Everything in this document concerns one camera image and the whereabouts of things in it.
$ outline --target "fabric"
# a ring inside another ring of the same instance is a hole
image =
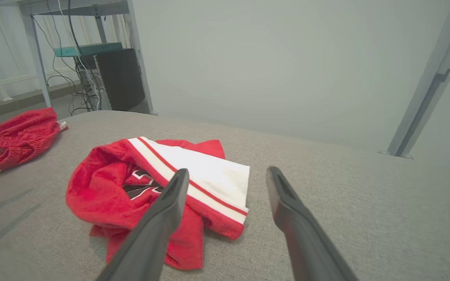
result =
[[[192,144],[136,137],[94,148],[70,178],[66,202],[77,217],[94,224],[91,236],[109,238],[109,262],[181,168],[189,170],[189,189],[164,261],[180,270],[200,269],[204,228],[235,240],[248,213],[249,167],[225,160],[218,140]]]
[[[0,171],[23,164],[46,151],[67,128],[52,107],[29,110],[0,124]]]
[[[243,234],[231,241],[205,231],[202,269],[165,265],[161,281],[294,280],[286,240],[268,202],[270,165],[282,170],[360,281],[450,281],[447,169],[376,151],[133,112],[101,110],[64,120],[71,130],[45,154],[0,173],[0,280],[98,277],[107,240],[88,237],[91,224],[71,213],[64,194],[91,149],[136,133],[193,143],[219,139],[227,160],[250,166]]]

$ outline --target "gray fabric surface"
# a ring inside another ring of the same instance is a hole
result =
[[[245,231],[206,232],[204,268],[164,266],[161,280],[290,280],[284,236],[271,218],[266,168],[278,166],[360,280],[450,280],[450,171],[414,160],[226,126],[133,112],[65,119],[49,151],[0,173],[0,280],[93,280],[106,241],[64,201],[68,179],[94,146],[122,138],[219,139],[250,165]]]

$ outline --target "white cable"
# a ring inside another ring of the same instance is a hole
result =
[[[62,8],[60,7],[60,0],[57,0],[57,2],[59,3],[60,14],[62,14],[62,20],[64,21],[64,25],[66,27],[66,31],[68,31],[67,33],[68,33],[69,39],[73,42],[73,45],[74,45],[74,48],[75,48],[75,52],[77,53],[77,60],[79,60],[79,62],[81,63],[82,68],[84,69],[84,72],[86,73],[86,77],[88,78],[89,83],[91,85],[93,85],[93,90],[95,91],[96,97],[98,98],[98,103],[96,103],[96,110],[98,110],[98,105],[100,104],[100,95],[98,94],[98,91],[96,90],[96,84],[93,81],[93,77],[89,76],[90,73],[88,73],[88,70],[86,69],[86,66],[84,66],[84,64],[82,63],[81,56],[80,56],[80,53],[79,53],[79,49],[75,45],[75,40],[74,40],[74,37],[72,35],[72,30],[70,29],[70,26],[66,23],[66,18],[65,18],[64,12],[62,11]]]

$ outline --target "black cable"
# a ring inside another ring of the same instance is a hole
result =
[[[74,114],[74,111],[76,111],[76,110],[87,110],[87,109],[88,109],[87,107],[78,107],[78,108],[74,108],[74,110],[72,110],[71,116]]]
[[[48,80],[50,80],[50,78],[53,78],[53,77],[62,77],[62,78],[65,78],[65,79],[70,80],[70,82],[72,82],[73,85],[74,85],[74,92],[75,92],[75,94],[72,94],[73,96],[95,96],[95,95],[83,94],[82,92],[79,92],[79,91],[78,91],[79,89],[76,90],[74,81],[73,81],[72,79],[70,79],[69,77],[67,77],[67,76],[63,76],[63,75],[52,75],[52,76],[48,77],[48,79],[46,80],[46,83],[48,83]]]
[[[60,38],[60,33],[59,33],[59,30],[57,29],[57,23],[55,22],[55,17],[54,17],[53,14],[52,14],[52,9],[50,9],[50,4],[48,3],[48,0],[46,0],[46,6],[48,6],[48,11],[50,12],[50,14],[51,14],[51,16],[52,16],[53,26],[55,27],[55,31],[57,32],[57,36],[59,37],[59,46],[60,46],[60,53],[61,53],[61,52],[62,52],[62,40],[61,40],[61,38]],[[62,62],[64,62],[64,64],[65,64],[68,68],[72,69],[72,71],[74,71],[74,72],[79,76],[79,73],[78,73],[75,69],[71,68],[71,67],[67,64],[67,62],[64,61],[64,58],[63,58],[63,57],[60,57],[60,59],[62,60]]]
[[[36,25],[39,27],[39,29],[45,35],[46,42],[48,42],[48,45],[50,46],[50,48],[52,48],[53,52],[55,52],[55,49],[53,48],[52,44],[48,40],[48,36],[46,35],[46,32],[41,28],[41,25],[39,25],[38,21],[36,20],[36,18],[34,18],[34,16],[32,17],[32,19],[34,20],[34,22],[36,22]],[[54,71],[56,71],[59,75],[62,75],[62,73],[60,73],[58,70],[55,69],[55,55],[53,55],[52,69]]]
[[[79,46],[79,43],[77,42],[77,38],[75,37],[75,33],[74,33],[74,28],[72,26],[72,20],[70,18],[70,0],[68,0],[67,9],[68,9],[68,19],[69,19],[69,25],[70,25],[70,32],[72,33],[72,37],[74,38],[74,42],[75,42],[75,45],[77,47],[77,52],[78,52],[77,55],[79,56],[79,59],[81,60],[82,57],[84,57],[84,56],[82,55],[81,48]],[[89,71],[91,72],[91,80],[93,80],[95,75],[93,75],[93,71],[91,69],[89,69]],[[100,107],[99,109],[102,110],[102,98],[101,98],[100,94],[98,95],[98,100],[99,100],[98,104],[99,104],[99,107]]]
[[[38,21],[36,20],[36,18],[34,18],[34,16],[32,16],[32,19],[34,20],[34,22],[36,23],[36,25],[39,27],[39,29],[43,32],[43,34],[45,35],[46,42],[48,42],[48,45],[50,46],[50,48],[52,48],[53,52],[55,53],[55,49],[53,48],[52,44],[51,44],[50,41],[48,40],[48,36],[46,35],[46,32],[41,28],[41,25],[39,25]],[[70,81],[72,81],[72,79],[70,79],[69,77],[63,76],[62,73],[60,73],[58,70],[55,69],[55,54],[53,55],[52,69],[53,69],[54,71],[56,71],[59,75],[53,75],[53,76],[51,76],[51,77],[59,76],[59,77],[62,77],[62,78],[64,78],[64,79],[66,79],[67,84],[68,84],[69,87],[70,87],[70,83],[69,83],[69,81],[68,81],[67,79],[69,79]],[[51,77],[49,77],[48,79],[46,79],[46,85],[47,85],[48,87],[50,86],[50,85],[48,84],[48,80],[50,80]],[[77,93],[74,81],[72,81],[72,84],[74,85],[74,91]],[[72,116],[72,115],[73,115],[73,112],[74,112],[74,110],[70,111],[70,105],[73,104],[74,99],[75,99],[75,96],[73,95],[73,92],[72,92],[71,94],[72,94],[72,98],[70,99],[70,103],[69,103],[69,106],[68,106],[68,112],[69,112],[70,116]]]
[[[85,96],[82,97],[81,105],[86,105],[86,110],[89,112],[88,101]]]

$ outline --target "cable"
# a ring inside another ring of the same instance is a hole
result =
[[[61,38],[60,38],[60,33],[59,33],[59,30],[57,29],[57,23],[55,22],[55,17],[53,16],[52,9],[50,8],[50,4],[48,3],[48,0],[46,0],[46,6],[48,6],[48,11],[50,12],[50,14],[51,14],[51,16],[52,16],[53,26],[55,27],[55,31],[57,32],[57,36],[58,36],[58,38],[59,38],[60,52],[62,52],[62,40],[61,40]],[[72,71],[74,71],[74,72],[79,76],[79,73],[78,73],[75,69],[71,68],[71,67],[67,64],[67,62],[64,61],[64,58],[63,58],[63,57],[60,57],[60,59],[62,60],[62,62],[63,62],[68,68],[70,68]]]
[[[126,19],[125,15],[121,15],[123,17],[123,20],[125,21],[125,25],[128,25],[130,27],[130,32],[129,32],[129,36],[130,36],[130,47],[133,48],[134,46],[134,38],[132,37],[132,33],[133,33],[133,26],[131,23],[131,16],[129,18],[129,21]]]
[[[62,15],[62,19],[64,20],[64,23],[66,24],[66,22],[65,22],[65,15],[64,15],[64,12],[62,11],[62,8],[61,8],[61,5],[60,5],[60,0],[57,0],[57,2],[58,2],[58,4],[59,4],[59,10],[60,10],[60,14]],[[75,33],[74,33],[74,28],[73,28],[73,26],[72,26],[72,20],[70,19],[70,0],[68,0],[68,20],[69,20],[69,25],[70,25],[70,32],[72,33],[72,36],[73,36],[73,39],[74,39],[74,42],[75,42],[75,50],[76,50],[76,52],[77,52],[77,59],[78,59],[79,62],[81,63],[82,67],[85,69],[86,77],[88,78],[90,84],[93,85],[93,90],[95,91],[96,97],[98,98],[98,103],[96,104],[96,108],[97,108],[97,110],[98,110],[98,108],[99,108],[99,106],[100,106],[100,95],[98,94],[98,91],[96,90],[96,84],[95,84],[95,82],[94,82],[93,79],[89,76],[88,70],[87,70],[86,66],[84,66],[84,63],[83,63],[82,60],[81,60],[81,57],[82,57],[83,55],[82,55],[82,53],[81,53],[79,44],[77,43],[77,39],[76,39]]]
[[[32,17],[32,19],[34,20],[34,22],[36,23],[36,25],[39,27],[39,29],[43,32],[43,34],[45,35],[45,39],[46,42],[48,42],[48,45],[50,45],[50,48],[52,48],[53,51],[55,51],[55,49],[53,48],[52,44],[50,43],[50,41],[48,40],[48,36],[46,35],[46,32],[41,28],[41,25],[39,25],[38,21],[36,20],[36,18]],[[58,70],[55,69],[55,56],[53,56],[53,62],[52,62],[52,69],[54,71],[56,71],[60,76],[62,76],[62,73],[60,73]]]
[[[64,79],[66,79],[66,80],[70,80],[71,82],[72,82],[72,84],[74,85],[74,92],[76,92],[75,91],[75,84],[74,84],[74,81],[72,80],[72,79],[70,79],[69,77],[67,77],[67,76],[63,76],[63,75],[52,75],[52,76],[50,76],[50,77],[48,77],[48,79],[46,79],[46,83],[48,84],[48,80],[50,80],[50,78],[53,78],[53,77],[62,77],[62,78],[64,78]]]
[[[71,116],[74,114],[74,111],[76,110],[87,110],[87,107],[78,107],[78,108],[74,108],[74,110],[72,110]]]
[[[59,38],[59,47],[60,47],[60,51],[62,51],[62,41],[61,41],[61,37],[60,37],[60,32],[59,32],[59,30],[57,29],[57,22],[55,21],[55,17],[54,17],[54,15],[52,14],[52,9],[50,8],[50,4],[48,3],[48,0],[46,0],[46,6],[48,7],[48,11],[50,12],[50,14],[51,14],[51,16],[52,16],[53,26],[55,27],[55,32],[57,32],[57,36],[58,36],[58,38]],[[80,85],[82,85],[82,88],[83,88],[83,89],[86,89],[86,87],[84,86],[84,83],[82,82],[81,76],[80,76],[79,71],[77,70],[77,68],[76,68],[76,69],[71,68],[71,67],[67,64],[67,62],[64,61],[64,58],[63,58],[63,57],[60,57],[60,59],[62,60],[62,62],[63,62],[68,68],[72,69],[72,71],[74,71],[74,72],[77,74],[77,77],[79,78]],[[70,113],[71,116],[73,115],[74,109],[73,109],[72,112],[71,112],[71,111],[70,111],[70,106],[73,104],[73,102],[74,102],[74,100],[75,100],[75,96],[78,96],[78,94],[79,94],[79,93],[78,93],[79,91],[75,91],[75,92],[76,92],[76,95],[73,95],[73,96],[72,96],[72,99],[70,100],[69,107],[68,107],[68,111],[69,111],[69,113]],[[88,102],[89,102],[90,105],[91,105],[91,101],[89,100],[89,95],[82,96],[82,102],[81,102],[81,104],[82,104],[82,105],[86,104],[86,109],[88,110],[88,112],[90,112],[89,106],[88,106]]]

